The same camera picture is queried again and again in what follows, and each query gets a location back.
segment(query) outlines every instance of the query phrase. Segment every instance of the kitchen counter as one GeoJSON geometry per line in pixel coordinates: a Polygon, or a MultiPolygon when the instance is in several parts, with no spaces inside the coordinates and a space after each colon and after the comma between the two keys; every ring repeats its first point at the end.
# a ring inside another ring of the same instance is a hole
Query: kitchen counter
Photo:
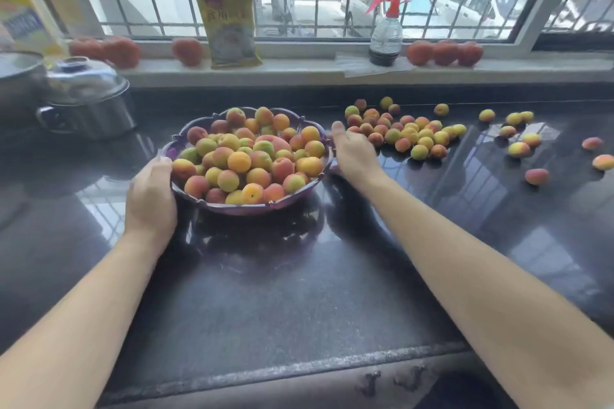
{"type": "MultiPolygon", "coordinates": [[[[260,104],[281,102],[279,95],[268,97],[260,104]]],[[[328,129],[348,104],[296,103],[294,110],[328,129]]],[[[190,119],[225,108],[181,104],[170,110],[138,95],[142,125],[111,142],[42,131],[5,140],[0,351],[117,241],[129,181],[157,149],[190,119]]],[[[434,118],[432,107],[404,105],[402,112],[434,118]]],[[[492,104],[497,119],[490,127],[477,121],[483,108],[451,105],[443,122],[464,123],[467,133],[442,163],[383,149],[383,168],[614,335],[614,172],[594,170],[593,154],[580,146],[600,136],[600,153],[614,153],[614,102],[492,104]],[[496,136],[505,115],[522,110],[535,111],[526,132],[540,132],[543,144],[518,161],[506,156],[506,142],[496,136]],[[536,189],[524,182],[524,172],[540,167],[552,181],[536,189]]],[[[339,177],[326,178],[304,202],[259,218],[179,209],[177,232],[103,403],[468,349],[371,206],[339,177]]]]}

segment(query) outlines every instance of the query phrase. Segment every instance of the fruit basket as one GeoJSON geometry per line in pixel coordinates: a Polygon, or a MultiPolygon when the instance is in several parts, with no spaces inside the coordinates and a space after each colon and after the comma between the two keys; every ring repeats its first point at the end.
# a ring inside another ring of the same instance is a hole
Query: fruit basket
{"type": "MultiPolygon", "coordinates": [[[[246,118],[254,118],[256,115],[255,108],[239,108],[243,110],[243,113],[245,114],[246,118]]],[[[186,124],[178,134],[173,135],[173,141],[166,144],[161,149],[160,155],[169,157],[171,160],[175,160],[183,150],[191,147],[191,144],[188,140],[188,131],[190,128],[201,127],[205,130],[211,130],[211,125],[213,124],[213,122],[215,122],[216,120],[225,119],[228,110],[225,110],[221,113],[214,113],[210,117],[202,117],[192,120],[191,122],[186,124]]],[[[333,161],[332,143],[327,140],[324,128],[322,128],[322,126],[320,126],[318,123],[307,120],[305,117],[299,116],[291,110],[283,108],[271,108],[270,110],[273,114],[285,114],[290,119],[290,127],[295,128],[299,134],[301,130],[307,126],[314,126],[318,129],[318,133],[320,135],[319,140],[324,144],[325,151],[324,155],[320,158],[322,161],[322,171],[318,174],[317,177],[313,178],[309,183],[305,184],[305,186],[303,186],[293,194],[288,194],[277,201],[265,202],[264,204],[213,204],[211,202],[205,201],[204,199],[197,199],[194,196],[189,195],[180,187],[180,185],[176,184],[175,181],[171,182],[173,192],[175,192],[178,196],[187,200],[198,208],[203,208],[205,210],[227,215],[263,214],[273,210],[288,207],[294,204],[297,200],[300,200],[311,194],[316,185],[323,179],[326,172],[328,172],[330,165],[333,161]]]]}

